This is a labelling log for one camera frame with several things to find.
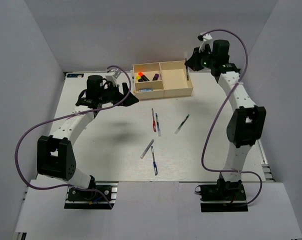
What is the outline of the black clear pen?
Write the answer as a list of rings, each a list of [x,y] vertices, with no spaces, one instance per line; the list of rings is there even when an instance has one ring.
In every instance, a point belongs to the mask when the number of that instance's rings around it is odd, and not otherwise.
[[[185,74],[186,74],[186,80],[189,81],[189,70],[187,66],[187,58],[184,58],[184,66],[185,66]]]

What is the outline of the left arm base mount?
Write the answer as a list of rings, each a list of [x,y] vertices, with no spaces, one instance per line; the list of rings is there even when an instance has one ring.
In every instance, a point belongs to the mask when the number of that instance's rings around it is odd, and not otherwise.
[[[118,182],[96,182],[96,189],[102,192],[113,207],[118,191]],[[64,209],[71,210],[110,210],[110,206],[101,193],[85,192],[69,187]]]

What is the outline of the purple cap highlighter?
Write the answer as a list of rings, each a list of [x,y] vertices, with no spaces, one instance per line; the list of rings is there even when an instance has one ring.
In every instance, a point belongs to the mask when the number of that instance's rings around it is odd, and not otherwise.
[[[158,78],[159,78],[159,74],[156,73],[156,74],[153,76],[152,81],[157,81]]]

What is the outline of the blue clear highlighter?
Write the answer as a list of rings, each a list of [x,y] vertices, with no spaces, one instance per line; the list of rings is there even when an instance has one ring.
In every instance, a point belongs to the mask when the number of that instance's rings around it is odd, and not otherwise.
[[[153,91],[153,89],[151,89],[151,88],[145,88],[145,89],[138,90],[139,93],[152,92],[152,91]]]

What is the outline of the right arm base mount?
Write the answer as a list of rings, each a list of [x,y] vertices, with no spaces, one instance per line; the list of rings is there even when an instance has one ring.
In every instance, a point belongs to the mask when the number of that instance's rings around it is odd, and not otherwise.
[[[243,184],[237,189],[220,190],[217,184],[202,184],[194,189],[200,196],[202,213],[248,212],[247,196]]]

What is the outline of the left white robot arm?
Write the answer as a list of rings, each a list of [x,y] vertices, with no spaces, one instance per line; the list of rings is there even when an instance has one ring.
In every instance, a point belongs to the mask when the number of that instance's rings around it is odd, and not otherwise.
[[[119,90],[111,76],[90,75],[87,78],[86,89],[80,92],[71,116],[53,134],[38,139],[38,174],[79,188],[79,193],[87,200],[96,196],[94,178],[77,167],[73,146],[103,105],[129,107],[139,102],[125,82],[122,89]]]

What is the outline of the blue grip pen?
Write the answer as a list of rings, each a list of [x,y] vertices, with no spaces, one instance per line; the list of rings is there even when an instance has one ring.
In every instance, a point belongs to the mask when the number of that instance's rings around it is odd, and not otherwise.
[[[153,145],[151,146],[151,154],[152,154],[152,162],[153,162],[153,168],[154,168],[154,175],[158,175],[158,168],[156,164],[156,159],[155,159],[155,153],[154,153],[154,147]]]

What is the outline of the orange cap highlighter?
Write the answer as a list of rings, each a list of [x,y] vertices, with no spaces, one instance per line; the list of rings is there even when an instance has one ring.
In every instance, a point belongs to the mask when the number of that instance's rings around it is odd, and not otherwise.
[[[149,82],[150,80],[145,76],[143,72],[139,72],[138,75],[144,82]]]

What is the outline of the green clear pen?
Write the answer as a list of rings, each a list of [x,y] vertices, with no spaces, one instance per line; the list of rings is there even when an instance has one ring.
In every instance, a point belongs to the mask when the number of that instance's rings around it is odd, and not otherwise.
[[[183,127],[183,125],[185,124],[185,122],[188,120],[188,118],[190,117],[190,115],[188,114],[184,120],[181,122],[181,124],[178,126],[178,128],[176,129],[176,131],[174,132],[176,135],[180,132],[181,128]]]

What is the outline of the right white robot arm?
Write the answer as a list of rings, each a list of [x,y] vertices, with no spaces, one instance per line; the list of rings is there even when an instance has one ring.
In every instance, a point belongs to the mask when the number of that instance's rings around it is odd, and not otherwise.
[[[217,195],[224,200],[234,195],[235,187],[232,183],[241,181],[241,172],[247,155],[256,141],[261,138],[267,114],[263,106],[257,106],[251,100],[241,84],[240,69],[229,61],[229,48],[230,43],[227,40],[213,40],[207,34],[185,63],[193,71],[209,69],[225,92],[233,111],[226,127],[229,141],[228,155],[220,171],[220,178],[225,182],[216,187]]]

